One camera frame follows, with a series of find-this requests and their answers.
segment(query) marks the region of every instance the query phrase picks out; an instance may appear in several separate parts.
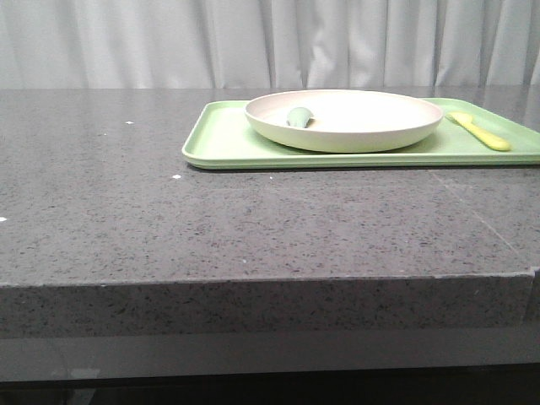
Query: bowl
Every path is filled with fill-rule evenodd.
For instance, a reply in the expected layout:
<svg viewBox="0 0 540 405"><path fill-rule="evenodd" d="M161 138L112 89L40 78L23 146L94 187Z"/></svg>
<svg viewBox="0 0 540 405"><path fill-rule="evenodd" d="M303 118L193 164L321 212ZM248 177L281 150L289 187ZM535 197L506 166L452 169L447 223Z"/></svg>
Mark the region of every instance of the bowl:
<svg viewBox="0 0 540 405"><path fill-rule="evenodd" d="M306 128L290 127L296 107L313 113ZM428 137L444 116L426 100L346 89L269 94L247 103L247 121L263 137L298 149L348 154L403 148Z"/></svg>

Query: granite countertop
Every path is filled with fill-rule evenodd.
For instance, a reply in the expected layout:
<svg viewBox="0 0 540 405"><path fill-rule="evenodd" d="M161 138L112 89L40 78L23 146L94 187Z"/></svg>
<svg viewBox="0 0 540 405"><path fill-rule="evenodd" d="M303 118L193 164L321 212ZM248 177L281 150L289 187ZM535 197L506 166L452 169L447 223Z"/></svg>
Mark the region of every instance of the granite countertop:
<svg viewBox="0 0 540 405"><path fill-rule="evenodd" d="M540 131L538 86L377 90ZM206 103L270 92L0 91L0 338L540 320L539 166L184 161Z"/></svg>

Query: spoon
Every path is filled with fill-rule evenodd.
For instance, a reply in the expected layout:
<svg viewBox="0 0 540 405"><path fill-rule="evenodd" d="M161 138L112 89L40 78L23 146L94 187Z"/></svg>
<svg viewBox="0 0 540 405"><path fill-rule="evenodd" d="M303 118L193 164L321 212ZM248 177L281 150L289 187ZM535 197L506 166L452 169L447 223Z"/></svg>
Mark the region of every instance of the spoon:
<svg viewBox="0 0 540 405"><path fill-rule="evenodd" d="M296 107L287 114L287 124L291 127L306 128L313 113L305 107Z"/></svg>
<svg viewBox="0 0 540 405"><path fill-rule="evenodd" d="M466 112L449 112L448 114L446 114L446 118L467 129L472 135L474 135L478 140L484 143L488 148L491 148L493 150L499 150L501 152L506 152L512 149L510 143L505 139L498 137L490 131L474 125L473 116L467 114Z"/></svg>

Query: curtain fold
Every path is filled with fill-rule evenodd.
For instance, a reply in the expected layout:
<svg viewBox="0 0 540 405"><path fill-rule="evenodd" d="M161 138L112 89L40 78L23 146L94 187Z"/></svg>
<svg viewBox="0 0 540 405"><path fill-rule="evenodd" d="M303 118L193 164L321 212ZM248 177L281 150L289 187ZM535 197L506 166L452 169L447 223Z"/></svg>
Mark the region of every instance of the curtain fold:
<svg viewBox="0 0 540 405"><path fill-rule="evenodd" d="M2 0L0 88L540 84L540 0Z"/></svg>

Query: tray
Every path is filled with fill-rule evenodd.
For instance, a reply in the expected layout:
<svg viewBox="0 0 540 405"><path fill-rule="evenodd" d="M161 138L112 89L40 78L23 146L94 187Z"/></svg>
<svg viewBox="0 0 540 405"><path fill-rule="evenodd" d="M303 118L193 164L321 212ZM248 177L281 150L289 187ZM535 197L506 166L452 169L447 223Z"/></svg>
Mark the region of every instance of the tray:
<svg viewBox="0 0 540 405"><path fill-rule="evenodd" d="M480 127L512 144L487 148L462 127L443 119L434 133L406 148L372 154L326 154L290 148L259 135L246 120L247 100L216 101L202 110L184 143L188 163L208 170L423 165L537 165L540 133L463 100L427 98L448 111L474 115Z"/></svg>

